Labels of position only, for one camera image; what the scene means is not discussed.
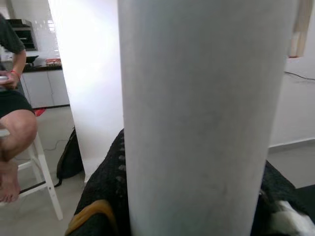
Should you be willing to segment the person dark shirt torso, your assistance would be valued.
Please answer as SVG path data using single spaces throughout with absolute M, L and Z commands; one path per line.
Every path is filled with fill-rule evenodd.
M 25 46 L 19 39 L 11 24 L 0 13 L 0 45 L 8 51 L 19 54 L 25 50 Z

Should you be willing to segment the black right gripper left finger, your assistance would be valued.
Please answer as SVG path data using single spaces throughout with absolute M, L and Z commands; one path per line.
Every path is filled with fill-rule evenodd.
M 117 221 L 119 236 L 131 236 L 123 130 L 121 130 L 114 139 L 104 161 L 91 175 L 74 215 L 97 200 L 106 200 L 111 205 Z M 69 236 L 115 235 L 106 216 L 96 214 Z

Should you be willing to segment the person bare leg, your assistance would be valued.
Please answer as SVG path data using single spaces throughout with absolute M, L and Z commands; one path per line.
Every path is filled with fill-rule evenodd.
M 19 197 L 18 166 L 13 158 L 26 150 L 37 134 L 35 114 L 16 110 L 0 118 L 9 135 L 0 139 L 0 202 L 14 202 Z

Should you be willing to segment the white wooden stool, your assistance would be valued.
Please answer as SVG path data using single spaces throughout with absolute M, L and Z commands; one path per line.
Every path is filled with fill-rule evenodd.
M 47 189 L 57 219 L 59 221 L 63 220 L 62 208 L 55 191 L 55 186 L 49 172 L 44 149 L 42 147 L 38 133 L 36 134 L 34 142 L 27 148 L 27 153 L 29 159 L 24 163 L 18 164 L 18 172 L 32 168 L 33 174 L 37 180 L 37 184 L 21 190 L 19 193 L 19 198 L 23 198 L 35 192 Z

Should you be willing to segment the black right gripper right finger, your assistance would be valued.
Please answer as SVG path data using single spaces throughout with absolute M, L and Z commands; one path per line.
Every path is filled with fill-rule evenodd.
M 315 236 L 295 186 L 266 161 L 251 236 Z

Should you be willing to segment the white kitchen cabinet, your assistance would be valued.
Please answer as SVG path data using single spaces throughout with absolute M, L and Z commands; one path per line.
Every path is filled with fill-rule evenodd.
M 24 94 L 33 108 L 69 105 L 62 70 L 27 72 L 22 75 Z

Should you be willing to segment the person hand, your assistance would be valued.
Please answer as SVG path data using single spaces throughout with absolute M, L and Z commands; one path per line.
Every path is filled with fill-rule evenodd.
M 20 75 L 12 71 L 0 71 L 0 89 L 13 90 L 17 88 L 20 80 Z

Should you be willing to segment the beige curtain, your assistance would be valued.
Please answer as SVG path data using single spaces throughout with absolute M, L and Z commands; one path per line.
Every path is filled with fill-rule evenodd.
M 289 58 L 300 58 L 304 55 L 314 2 L 315 0 L 299 0 L 291 47 L 288 54 Z

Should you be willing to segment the tan rubber band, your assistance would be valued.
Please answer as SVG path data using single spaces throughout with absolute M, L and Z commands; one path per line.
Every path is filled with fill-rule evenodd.
M 69 236 L 72 232 L 79 229 L 85 224 L 92 216 L 96 214 L 103 214 L 106 216 L 110 223 L 115 236 L 119 236 L 117 221 L 111 205 L 106 200 L 97 200 L 90 205 L 84 207 L 78 214 L 74 215 L 70 221 L 64 236 Z

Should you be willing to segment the black backpack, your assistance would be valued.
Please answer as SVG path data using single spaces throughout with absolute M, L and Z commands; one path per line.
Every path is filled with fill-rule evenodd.
M 62 181 L 71 178 L 84 170 L 78 139 L 75 128 L 66 143 L 63 153 L 57 164 L 56 177 L 58 183 L 54 187 L 59 187 Z

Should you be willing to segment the black tablecloth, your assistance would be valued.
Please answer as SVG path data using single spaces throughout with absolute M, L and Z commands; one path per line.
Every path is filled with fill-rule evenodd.
M 309 214 L 315 215 L 315 184 L 298 188 L 296 191 Z

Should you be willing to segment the white plastic table leg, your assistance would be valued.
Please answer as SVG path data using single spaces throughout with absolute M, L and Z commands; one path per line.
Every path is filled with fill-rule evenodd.
M 250 236 L 298 0 L 119 0 L 132 236 Z

